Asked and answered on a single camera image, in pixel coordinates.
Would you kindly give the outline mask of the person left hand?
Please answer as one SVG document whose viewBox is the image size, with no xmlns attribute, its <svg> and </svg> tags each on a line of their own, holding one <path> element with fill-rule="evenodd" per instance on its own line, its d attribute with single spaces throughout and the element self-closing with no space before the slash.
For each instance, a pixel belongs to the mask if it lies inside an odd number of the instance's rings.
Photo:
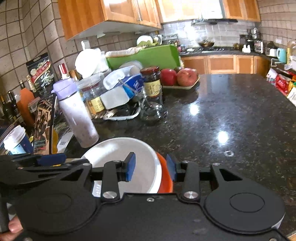
<svg viewBox="0 0 296 241">
<path fill-rule="evenodd" d="M 15 216 L 9 222 L 9 231 L 0 234 L 0 241 L 12 241 L 15 240 L 23 231 L 21 222 L 17 216 Z"/>
</svg>

